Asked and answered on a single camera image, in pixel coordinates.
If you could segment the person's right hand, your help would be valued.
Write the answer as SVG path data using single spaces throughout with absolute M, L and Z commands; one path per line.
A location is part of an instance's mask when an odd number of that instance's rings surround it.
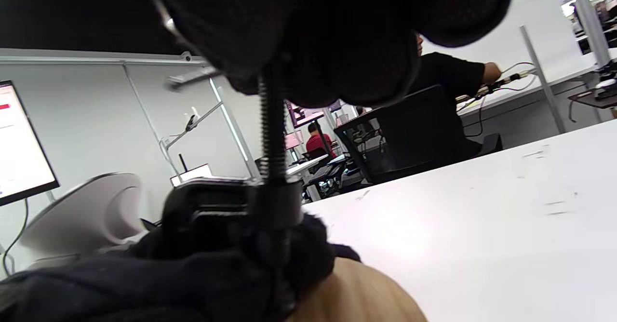
M 399 100 L 419 68 L 416 35 L 464 47 L 506 16 L 511 0 L 152 0 L 168 30 L 234 89 L 258 76 L 301 107 Z

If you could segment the person's left hand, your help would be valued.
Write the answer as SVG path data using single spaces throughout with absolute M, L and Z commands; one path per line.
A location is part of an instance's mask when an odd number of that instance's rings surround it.
M 292 302 L 275 306 L 268 265 L 243 217 L 203 216 L 172 237 L 160 226 L 113 254 L 1 281 L 3 322 L 282 322 L 333 273 L 360 261 L 305 215 L 283 269 Z

